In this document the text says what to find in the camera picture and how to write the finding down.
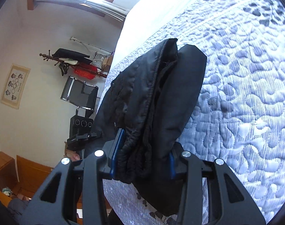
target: chair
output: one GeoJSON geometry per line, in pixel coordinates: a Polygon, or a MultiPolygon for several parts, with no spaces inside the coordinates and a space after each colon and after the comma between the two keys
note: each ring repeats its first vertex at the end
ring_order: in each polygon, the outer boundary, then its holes
{"type": "Polygon", "coordinates": [[[94,113],[96,99],[100,99],[97,96],[98,90],[96,85],[89,85],[86,81],[83,82],[70,75],[65,83],[61,100],[85,109],[85,117],[89,118],[94,113]]]}

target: black jacket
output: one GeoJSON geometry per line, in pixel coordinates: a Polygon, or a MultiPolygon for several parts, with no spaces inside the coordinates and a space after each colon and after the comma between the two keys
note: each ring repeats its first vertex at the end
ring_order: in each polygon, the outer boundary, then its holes
{"type": "Polygon", "coordinates": [[[164,215],[177,213],[175,199],[180,200],[182,189],[181,182],[168,181],[170,186],[159,192],[169,179],[167,157],[196,105],[207,61],[197,47],[185,45],[178,51],[176,42],[162,41],[112,81],[92,127],[102,136],[86,145],[84,155],[113,140],[118,128],[125,129],[116,179],[133,183],[164,215]]]}

